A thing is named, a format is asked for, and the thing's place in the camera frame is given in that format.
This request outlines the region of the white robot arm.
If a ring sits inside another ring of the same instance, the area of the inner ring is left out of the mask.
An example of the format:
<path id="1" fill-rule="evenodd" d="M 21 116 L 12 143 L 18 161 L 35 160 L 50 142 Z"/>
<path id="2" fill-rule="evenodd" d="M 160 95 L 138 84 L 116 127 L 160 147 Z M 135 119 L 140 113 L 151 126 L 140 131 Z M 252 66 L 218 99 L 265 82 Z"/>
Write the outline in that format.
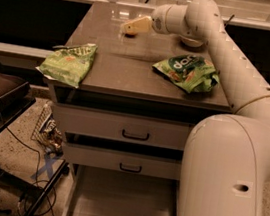
<path id="1" fill-rule="evenodd" d="M 270 180 L 270 85 L 227 34 L 213 0 L 162 5 L 121 25 L 202 40 L 231 112 L 202 120 L 187 139 L 177 216 L 263 216 Z"/>

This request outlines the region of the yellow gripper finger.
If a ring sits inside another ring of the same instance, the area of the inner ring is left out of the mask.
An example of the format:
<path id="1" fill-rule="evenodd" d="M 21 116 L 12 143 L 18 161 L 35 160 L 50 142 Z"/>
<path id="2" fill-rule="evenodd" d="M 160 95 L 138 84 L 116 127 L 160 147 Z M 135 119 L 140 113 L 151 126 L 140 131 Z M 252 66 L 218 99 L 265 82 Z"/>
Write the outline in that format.
<path id="1" fill-rule="evenodd" d="M 143 16 L 143 17 L 137 17 L 135 19 L 130 19 L 127 22 L 124 22 L 121 24 L 120 31 L 124 33 L 125 28 L 131 27 L 132 29 L 135 29 L 137 34 L 139 33 L 146 33 L 151 30 L 152 20 L 150 16 Z"/>

